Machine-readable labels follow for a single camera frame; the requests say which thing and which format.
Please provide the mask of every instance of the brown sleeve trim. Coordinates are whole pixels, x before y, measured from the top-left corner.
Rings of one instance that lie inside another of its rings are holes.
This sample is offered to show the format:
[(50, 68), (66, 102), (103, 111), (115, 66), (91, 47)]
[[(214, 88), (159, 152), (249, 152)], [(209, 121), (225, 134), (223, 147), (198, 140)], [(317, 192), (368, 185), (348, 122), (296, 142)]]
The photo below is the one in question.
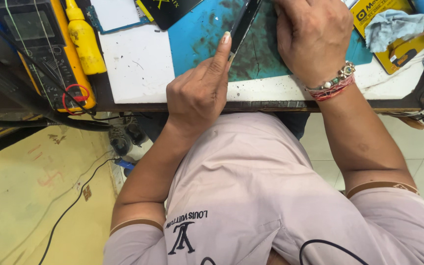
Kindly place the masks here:
[(371, 182), (360, 184), (352, 188), (346, 193), (346, 197), (349, 199), (354, 194), (362, 190), (373, 189), (373, 188), (397, 188), (397, 189), (409, 190), (417, 195), (420, 195), (418, 190), (410, 186), (409, 184), (399, 183), (399, 182), (389, 182), (389, 181), (371, 181)]
[(155, 226), (156, 228), (158, 228), (161, 232), (163, 232), (163, 227), (155, 221), (152, 221), (150, 219), (135, 219), (135, 220), (128, 220), (128, 221), (125, 221), (123, 223), (118, 224), (116, 227), (114, 227), (111, 230), (111, 233), (109, 234), (109, 236), (112, 236), (113, 233), (115, 233), (117, 230), (119, 230), (121, 228), (124, 228), (124, 227), (129, 226), (129, 225), (138, 225), (138, 224), (152, 225), (152, 226)]

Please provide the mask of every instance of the yellow multimeter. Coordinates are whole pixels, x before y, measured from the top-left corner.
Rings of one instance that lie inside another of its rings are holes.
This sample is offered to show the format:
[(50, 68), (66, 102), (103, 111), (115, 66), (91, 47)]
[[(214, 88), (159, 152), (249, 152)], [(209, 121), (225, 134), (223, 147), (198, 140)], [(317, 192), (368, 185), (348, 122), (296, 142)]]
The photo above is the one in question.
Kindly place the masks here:
[[(68, 23), (60, 0), (0, 0), (0, 21), (12, 34), (19, 47), (45, 72), (51, 73), (65, 89), (80, 84), (89, 91), (89, 97), (79, 102), (84, 108), (96, 105), (94, 93), (83, 72), (76, 48), (68, 33)], [(37, 92), (46, 98), (53, 109), (66, 112), (63, 93), (49, 77), (21, 57)], [(73, 97), (87, 96), (81, 87), (69, 90)], [(66, 99), (69, 111), (81, 111), (75, 103)]]

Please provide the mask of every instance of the man's left arm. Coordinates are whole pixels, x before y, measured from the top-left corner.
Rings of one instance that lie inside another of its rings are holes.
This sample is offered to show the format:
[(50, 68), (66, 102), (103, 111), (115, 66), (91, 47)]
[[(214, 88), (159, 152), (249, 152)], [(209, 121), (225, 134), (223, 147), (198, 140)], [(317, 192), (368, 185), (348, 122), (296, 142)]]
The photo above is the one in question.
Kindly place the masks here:
[(168, 121), (124, 183), (112, 212), (112, 232), (129, 224), (163, 226), (163, 203), (178, 165), (227, 102), (230, 47), (230, 33), (226, 32), (214, 57), (168, 84)]

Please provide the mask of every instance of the sneaker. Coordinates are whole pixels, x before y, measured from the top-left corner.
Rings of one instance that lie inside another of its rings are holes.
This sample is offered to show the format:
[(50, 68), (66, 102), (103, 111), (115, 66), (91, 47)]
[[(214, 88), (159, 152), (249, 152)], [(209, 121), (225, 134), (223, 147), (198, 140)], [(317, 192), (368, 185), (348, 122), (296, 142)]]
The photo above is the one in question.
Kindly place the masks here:
[[(132, 115), (132, 113), (126, 112), (125, 115)], [(145, 131), (140, 127), (135, 117), (125, 117), (127, 127), (125, 129), (126, 134), (130, 137), (133, 145), (142, 147), (141, 144), (148, 141), (148, 136)]]
[[(112, 112), (109, 117), (119, 116), (118, 113)], [(115, 153), (123, 157), (132, 150), (132, 142), (126, 133), (128, 124), (125, 118), (109, 120), (113, 128), (109, 131), (109, 143)]]

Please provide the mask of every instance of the yellow glue bottle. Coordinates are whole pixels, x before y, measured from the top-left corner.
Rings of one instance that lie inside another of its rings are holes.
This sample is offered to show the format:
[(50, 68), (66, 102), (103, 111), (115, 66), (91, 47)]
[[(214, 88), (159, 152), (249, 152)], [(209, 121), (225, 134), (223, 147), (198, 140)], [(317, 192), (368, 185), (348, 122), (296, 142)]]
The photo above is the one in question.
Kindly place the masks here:
[(97, 46), (94, 31), (84, 20), (83, 12), (74, 0), (66, 0), (66, 15), (70, 20), (68, 33), (78, 52), (83, 72), (86, 75), (106, 72), (106, 65)]

